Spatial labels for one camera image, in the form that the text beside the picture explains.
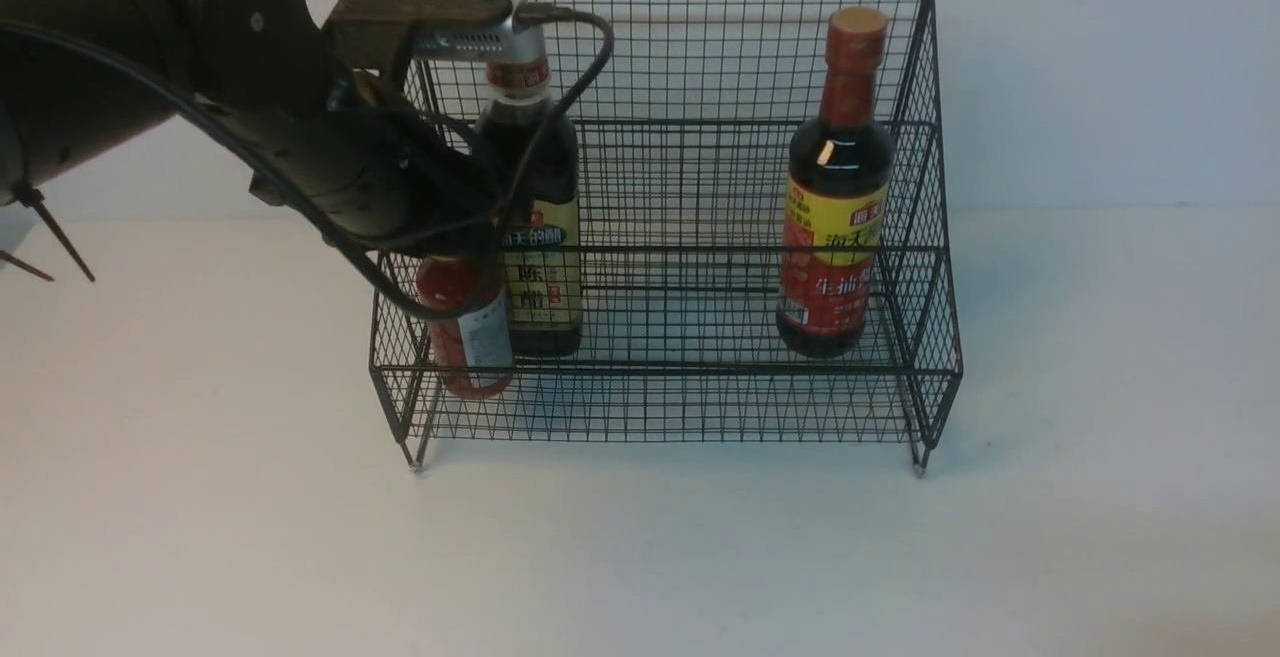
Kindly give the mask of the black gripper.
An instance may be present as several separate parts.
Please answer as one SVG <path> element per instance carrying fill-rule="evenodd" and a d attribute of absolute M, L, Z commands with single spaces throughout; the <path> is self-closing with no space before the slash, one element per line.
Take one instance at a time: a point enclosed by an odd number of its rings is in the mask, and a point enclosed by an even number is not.
<path fill-rule="evenodd" d="M 250 143 L 362 247 L 417 259 L 497 250 L 500 169 L 457 150 L 402 97 L 301 117 L 259 104 Z"/>

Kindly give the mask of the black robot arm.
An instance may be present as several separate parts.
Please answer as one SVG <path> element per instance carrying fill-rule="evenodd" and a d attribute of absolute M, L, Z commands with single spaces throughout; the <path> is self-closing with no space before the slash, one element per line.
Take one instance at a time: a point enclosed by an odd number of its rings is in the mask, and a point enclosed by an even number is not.
<path fill-rule="evenodd" d="M 361 60 L 306 0 L 3 0 L 3 202 L 177 115 L 134 67 L 233 134 L 253 191 L 361 250 L 477 252 L 504 192 L 402 95 L 406 38 Z"/>

